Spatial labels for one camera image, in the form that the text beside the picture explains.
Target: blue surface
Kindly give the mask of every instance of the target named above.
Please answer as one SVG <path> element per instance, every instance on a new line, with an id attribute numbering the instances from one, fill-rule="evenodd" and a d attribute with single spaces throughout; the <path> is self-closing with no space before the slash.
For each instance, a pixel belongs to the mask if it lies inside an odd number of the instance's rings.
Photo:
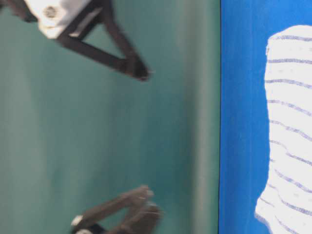
<path id="1" fill-rule="evenodd" d="M 312 24 L 311 0 L 222 0 L 220 234 L 268 234 L 254 217 L 268 174 L 269 36 Z"/>

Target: striped towel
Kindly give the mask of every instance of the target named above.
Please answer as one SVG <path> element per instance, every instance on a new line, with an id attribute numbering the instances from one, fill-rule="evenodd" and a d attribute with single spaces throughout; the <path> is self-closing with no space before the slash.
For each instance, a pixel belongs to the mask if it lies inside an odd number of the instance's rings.
<path id="1" fill-rule="evenodd" d="M 255 216 L 272 234 L 312 234 L 312 27 L 269 38 L 270 164 Z"/>

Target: green surface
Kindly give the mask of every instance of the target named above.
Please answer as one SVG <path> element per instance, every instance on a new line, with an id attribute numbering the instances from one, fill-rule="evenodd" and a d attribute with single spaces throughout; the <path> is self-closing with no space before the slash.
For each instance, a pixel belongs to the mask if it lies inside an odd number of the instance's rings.
<path id="1" fill-rule="evenodd" d="M 116 8 L 155 72 L 147 83 L 0 15 L 2 233 L 68 233 L 75 215 L 141 184 L 164 211 L 155 234 L 217 233 L 219 1 Z M 89 41 L 116 52 L 103 35 Z"/>

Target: white towel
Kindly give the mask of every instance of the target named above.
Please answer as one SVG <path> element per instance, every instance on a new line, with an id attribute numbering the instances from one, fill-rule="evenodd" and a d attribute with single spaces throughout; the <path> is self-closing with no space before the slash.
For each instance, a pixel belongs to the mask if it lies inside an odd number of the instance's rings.
<path id="1" fill-rule="evenodd" d="M 272 234 L 312 234 L 312 27 L 269 38 L 270 164 L 256 217 Z"/>

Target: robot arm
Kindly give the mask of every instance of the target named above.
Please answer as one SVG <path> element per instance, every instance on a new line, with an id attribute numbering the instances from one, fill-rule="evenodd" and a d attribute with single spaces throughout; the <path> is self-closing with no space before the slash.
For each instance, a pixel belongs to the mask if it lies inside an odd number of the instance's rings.
<path id="1" fill-rule="evenodd" d="M 160 219 L 160 210 L 147 201 L 152 196 L 148 187 L 142 186 L 96 206 L 72 222 L 72 234 L 150 234 Z M 123 208 L 129 208 L 124 220 L 115 228 L 105 230 L 97 222 Z"/>
<path id="2" fill-rule="evenodd" d="M 115 22 L 112 0 L 0 0 L 0 6 L 1 2 L 22 20 L 38 21 L 40 31 L 65 48 L 139 80 L 147 79 L 148 68 Z M 83 42 L 98 24 L 104 25 L 123 58 Z"/>

